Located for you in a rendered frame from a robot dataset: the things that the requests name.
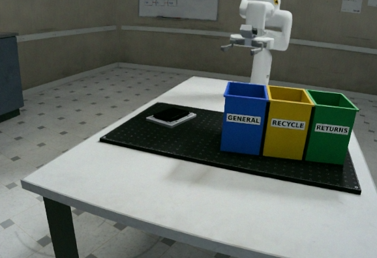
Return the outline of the blue bin with label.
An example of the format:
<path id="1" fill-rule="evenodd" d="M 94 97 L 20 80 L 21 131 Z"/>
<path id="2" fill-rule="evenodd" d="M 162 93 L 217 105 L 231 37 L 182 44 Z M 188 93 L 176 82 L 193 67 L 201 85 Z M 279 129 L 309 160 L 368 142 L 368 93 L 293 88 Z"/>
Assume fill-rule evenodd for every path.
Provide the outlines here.
<path id="1" fill-rule="evenodd" d="M 229 85 L 230 92 L 227 95 Z M 223 97 L 225 103 L 220 150 L 259 155 L 265 107 L 269 101 L 266 85 L 229 81 Z"/>

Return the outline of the green bin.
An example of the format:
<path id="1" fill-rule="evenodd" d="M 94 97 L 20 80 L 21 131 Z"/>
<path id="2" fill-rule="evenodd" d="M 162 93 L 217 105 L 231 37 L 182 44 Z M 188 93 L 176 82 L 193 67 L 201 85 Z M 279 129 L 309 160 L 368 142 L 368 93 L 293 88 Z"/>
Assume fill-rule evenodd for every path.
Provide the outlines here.
<path id="1" fill-rule="evenodd" d="M 314 103 L 303 151 L 305 160 L 344 165 L 359 109 L 343 94 L 305 91 Z"/>

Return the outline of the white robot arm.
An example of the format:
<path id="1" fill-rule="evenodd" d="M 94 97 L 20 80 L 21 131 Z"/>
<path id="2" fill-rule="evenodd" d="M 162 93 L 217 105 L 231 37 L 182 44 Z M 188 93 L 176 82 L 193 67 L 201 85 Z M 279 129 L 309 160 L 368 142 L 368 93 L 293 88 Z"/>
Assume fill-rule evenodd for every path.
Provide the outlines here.
<path id="1" fill-rule="evenodd" d="M 274 38 L 272 50 L 286 50 L 290 39 L 292 14 L 279 10 L 279 7 L 280 0 L 242 0 L 239 13 L 242 18 L 246 18 L 246 24 L 241 25 L 241 36 Z M 281 29 L 282 32 L 267 30 L 264 26 Z M 272 56 L 269 50 L 262 50 L 254 55 L 251 84 L 268 85 L 271 61 Z"/>

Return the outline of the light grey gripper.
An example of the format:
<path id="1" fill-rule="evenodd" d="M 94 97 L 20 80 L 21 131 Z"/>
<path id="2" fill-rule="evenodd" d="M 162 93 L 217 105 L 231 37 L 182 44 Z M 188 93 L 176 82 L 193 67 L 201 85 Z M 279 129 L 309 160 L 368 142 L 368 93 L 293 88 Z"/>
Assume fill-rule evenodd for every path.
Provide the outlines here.
<path id="1" fill-rule="evenodd" d="M 236 39 L 236 40 L 234 40 Z M 258 54 L 258 52 L 273 49 L 274 38 L 266 38 L 265 36 L 254 36 L 253 38 L 243 38 L 241 35 L 231 35 L 230 45 L 221 46 L 220 50 L 225 52 L 233 46 L 244 46 L 250 48 L 259 48 L 250 51 L 250 55 Z M 263 47 L 264 46 L 264 47 Z"/>

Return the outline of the yellow recycle bin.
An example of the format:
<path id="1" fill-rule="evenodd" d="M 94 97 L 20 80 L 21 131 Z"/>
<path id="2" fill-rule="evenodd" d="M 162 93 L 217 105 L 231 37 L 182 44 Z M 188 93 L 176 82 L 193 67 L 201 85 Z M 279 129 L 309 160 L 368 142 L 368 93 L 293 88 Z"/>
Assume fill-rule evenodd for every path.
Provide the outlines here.
<path id="1" fill-rule="evenodd" d="M 302 160 L 314 103 L 304 89 L 266 88 L 269 101 L 262 134 L 263 156 Z"/>

